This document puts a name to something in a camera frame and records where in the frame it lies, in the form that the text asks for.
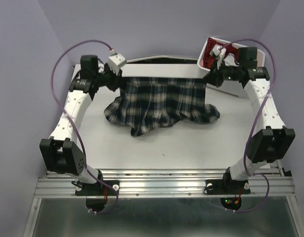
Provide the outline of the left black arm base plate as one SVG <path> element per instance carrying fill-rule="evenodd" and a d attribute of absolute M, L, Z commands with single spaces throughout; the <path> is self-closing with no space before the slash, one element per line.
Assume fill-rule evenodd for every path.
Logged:
<path fill-rule="evenodd" d="M 94 184 L 72 181 L 75 186 L 75 196 L 86 197 L 85 206 L 89 213 L 94 215 L 106 214 L 111 212 L 117 204 L 119 196 L 120 181 L 104 180 L 101 171 L 98 173 L 98 182 Z"/>

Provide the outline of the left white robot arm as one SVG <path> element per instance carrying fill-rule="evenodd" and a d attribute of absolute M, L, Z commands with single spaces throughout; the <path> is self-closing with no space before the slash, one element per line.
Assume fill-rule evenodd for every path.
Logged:
<path fill-rule="evenodd" d="M 48 171 L 68 174 L 94 195 L 104 188 L 101 171 L 87 165 L 85 147 L 79 134 L 83 117 L 100 87 L 115 91 L 122 84 L 122 67 L 126 59 L 111 52 L 107 63 L 96 55 L 83 55 L 80 70 L 73 77 L 62 115 L 49 138 L 39 148 Z"/>

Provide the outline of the navy plaid pleated skirt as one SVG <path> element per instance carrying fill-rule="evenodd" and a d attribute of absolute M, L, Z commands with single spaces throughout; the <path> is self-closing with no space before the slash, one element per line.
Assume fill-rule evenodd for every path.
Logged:
<path fill-rule="evenodd" d="M 133 137 L 188 119 L 215 123 L 220 112 L 205 102 L 202 79 L 127 78 L 120 95 L 104 110 L 107 121 L 131 128 Z"/>

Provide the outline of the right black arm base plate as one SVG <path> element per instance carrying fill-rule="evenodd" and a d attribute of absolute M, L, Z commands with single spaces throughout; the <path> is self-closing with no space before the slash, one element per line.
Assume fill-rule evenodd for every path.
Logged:
<path fill-rule="evenodd" d="M 251 193 L 248 180 L 232 180 L 229 172 L 221 179 L 208 179 L 203 193 L 205 195 L 221 195 L 221 205 L 226 210 L 239 211 L 242 205 L 242 195 Z"/>

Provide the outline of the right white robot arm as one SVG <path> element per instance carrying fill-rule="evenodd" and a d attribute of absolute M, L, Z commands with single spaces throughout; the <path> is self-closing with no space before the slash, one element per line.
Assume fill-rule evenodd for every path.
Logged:
<path fill-rule="evenodd" d="M 257 48 L 240 47 L 238 59 L 226 55 L 226 49 L 215 45 L 210 55 L 215 57 L 205 81 L 219 87 L 224 81 L 237 81 L 245 90 L 255 119 L 245 145 L 243 157 L 226 171 L 221 187 L 232 193 L 239 181 L 246 180 L 262 166 L 283 159 L 296 134 L 281 119 L 271 94 L 272 82 L 265 67 L 259 67 Z"/>

